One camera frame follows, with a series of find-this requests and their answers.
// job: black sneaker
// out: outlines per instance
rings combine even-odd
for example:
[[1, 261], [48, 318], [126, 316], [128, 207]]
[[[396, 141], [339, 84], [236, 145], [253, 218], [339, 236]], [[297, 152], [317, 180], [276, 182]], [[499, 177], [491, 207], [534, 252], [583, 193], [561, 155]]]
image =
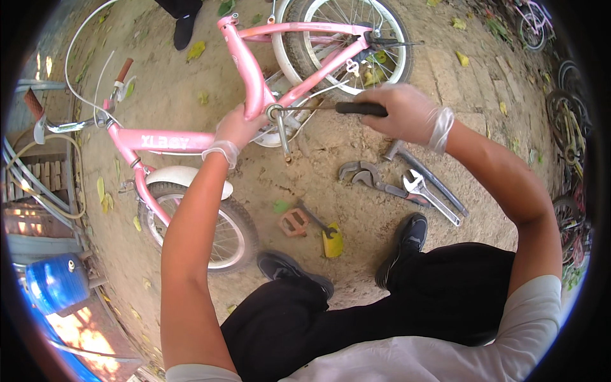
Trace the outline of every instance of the black sneaker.
[[333, 295], [333, 283], [326, 277], [319, 274], [312, 274], [301, 269], [299, 264], [292, 257], [280, 251], [267, 250], [257, 254], [257, 266], [267, 280], [273, 281], [283, 277], [308, 277], [320, 285], [327, 301]]
[[422, 252], [427, 230], [426, 216], [419, 213], [413, 213], [399, 223], [393, 238], [392, 252], [376, 272], [376, 285], [379, 288], [387, 289], [390, 270], [401, 254], [406, 253], [406, 251]]
[[176, 19], [176, 29], [174, 29], [174, 47], [177, 51], [184, 50], [191, 41], [193, 36], [193, 26], [195, 26], [194, 15], [186, 15], [179, 19]]

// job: blue barrel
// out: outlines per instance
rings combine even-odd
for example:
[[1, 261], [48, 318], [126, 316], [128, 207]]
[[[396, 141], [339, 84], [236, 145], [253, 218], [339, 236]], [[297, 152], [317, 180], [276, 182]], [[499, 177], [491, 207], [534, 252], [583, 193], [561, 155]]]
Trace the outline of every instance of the blue barrel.
[[72, 253], [29, 264], [26, 282], [32, 304], [44, 315], [79, 303], [90, 293], [87, 271]]

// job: latex glove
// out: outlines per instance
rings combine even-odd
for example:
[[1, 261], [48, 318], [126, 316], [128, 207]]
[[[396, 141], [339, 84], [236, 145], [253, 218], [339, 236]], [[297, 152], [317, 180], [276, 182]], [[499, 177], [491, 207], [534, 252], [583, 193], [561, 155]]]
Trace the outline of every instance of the latex glove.
[[388, 84], [366, 90], [354, 102], [379, 103], [387, 117], [364, 116], [361, 122], [393, 138], [445, 152], [448, 134], [454, 123], [450, 108], [438, 108], [426, 95], [409, 84]]
[[244, 119], [244, 104], [240, 103], [216, 125], [214, 142], [202, 153], [202, 160], [211, 152], [220, 152], [229, 162], [229, 168], [233, 169], [240, 151], [251, 141], [254, 134], [268, 123], [265, 114], [251, 121]]

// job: screwdriver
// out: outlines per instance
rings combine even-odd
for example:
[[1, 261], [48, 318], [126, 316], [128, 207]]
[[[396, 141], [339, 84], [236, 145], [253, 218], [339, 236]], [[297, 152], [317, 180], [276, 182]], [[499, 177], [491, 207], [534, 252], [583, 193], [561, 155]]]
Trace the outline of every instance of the screwdriver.
[[300, 106], [297, 108], [282, 108], [278, 110], [335, 110], [341, 114], [367, 114], [370, 116], [377, 117], [387, 117], [388, 112], [386, 108], [380, 105], [379, 103], [372, 102], [337, 102], [334, 105], [324, 105], [324, 106]]

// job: white shirt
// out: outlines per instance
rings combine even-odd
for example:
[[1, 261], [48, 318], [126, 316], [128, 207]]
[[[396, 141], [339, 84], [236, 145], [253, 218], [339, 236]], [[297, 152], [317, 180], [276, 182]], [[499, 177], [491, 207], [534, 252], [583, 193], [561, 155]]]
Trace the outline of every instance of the white shirt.
[[[551, 274], [519, 287], [505, 303], [494, 343], [467, 347], [427, 337], [362, 342], [320, 356], [279, 382], [522, 381], [554, 341], [560, 325], [560, 280]], [[241, 382], [228, 370], [171, 367], [168, 382]]]

